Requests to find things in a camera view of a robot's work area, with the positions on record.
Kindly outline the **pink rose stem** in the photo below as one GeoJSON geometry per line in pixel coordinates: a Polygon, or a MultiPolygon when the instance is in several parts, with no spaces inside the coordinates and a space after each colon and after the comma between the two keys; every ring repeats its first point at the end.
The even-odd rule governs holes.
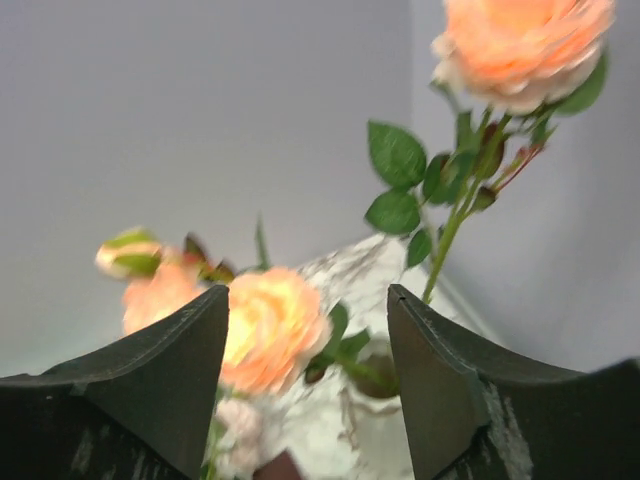
{"type": "Polygon", "coordinates": [[[430,85],[453,112],[454,147],[433,155],[406,128],[367,124],[370,165],[385,190],[364,218],[407,240],[407,268],[429,264],[424,301],[463,223],[544,151],[553,118],[579,115],[601,95],[615,8],[612,1],[444,3],[430,85]]]}
{"type": "Polygon", "coordinates": [[[332,365],[373,397],[399,392],[395,372],[382,366],[380,356],[359,359],[373,339],[366,330],[347,335],[346,308],[336,304],[325,312],[320,291],[297,271],[270,265],[264,248],[257,266],[237,273],[225,261],[212,262],[192,233],[175,248],[149,229],[135,227],[105,241],[95,265],[127,284],[122,296],[126,335],[165,319],[211,286],[227,287],[220,381],[234,392],[284,394],[299,377],[313,383],[332,365]]]}

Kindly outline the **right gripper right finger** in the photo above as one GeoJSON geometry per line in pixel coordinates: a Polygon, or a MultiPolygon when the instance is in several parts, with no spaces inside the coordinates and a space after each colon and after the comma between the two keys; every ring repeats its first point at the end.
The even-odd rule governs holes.
{"type": "Polygon", "coordinates": [[[388,329],[414,476],[639,475],[639,362],[581,373],[519,355],[390,286],[388,329]]]}

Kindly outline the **red paper bouquet wrap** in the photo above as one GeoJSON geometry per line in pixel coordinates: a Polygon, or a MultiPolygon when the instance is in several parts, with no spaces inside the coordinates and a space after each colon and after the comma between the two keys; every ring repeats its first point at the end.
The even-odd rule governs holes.
{"type": "Polygon", "coordinates": [[[259,467],[253,480],[303,480],[298,465],[287,450],[282,451],[269,462],[259,467]]]}

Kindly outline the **pink artificial flowers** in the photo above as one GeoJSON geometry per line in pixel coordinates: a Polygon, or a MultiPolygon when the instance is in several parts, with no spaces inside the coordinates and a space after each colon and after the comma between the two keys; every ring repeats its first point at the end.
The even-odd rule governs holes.
{"type": "Polygon", "coordinates": [[[251,479],[262,462],[263,416],[246,399],[223,397],[215,406],[200,479],[251,479]]]}

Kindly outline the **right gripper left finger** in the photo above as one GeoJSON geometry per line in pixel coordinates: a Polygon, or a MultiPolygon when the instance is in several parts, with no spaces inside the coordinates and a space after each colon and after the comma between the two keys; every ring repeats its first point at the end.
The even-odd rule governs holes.
{"type": "Polygon", "coordinates": [[[199,478],[228,315],[214,286],[99,350],[2,378],[2,478],[199,478]]]}

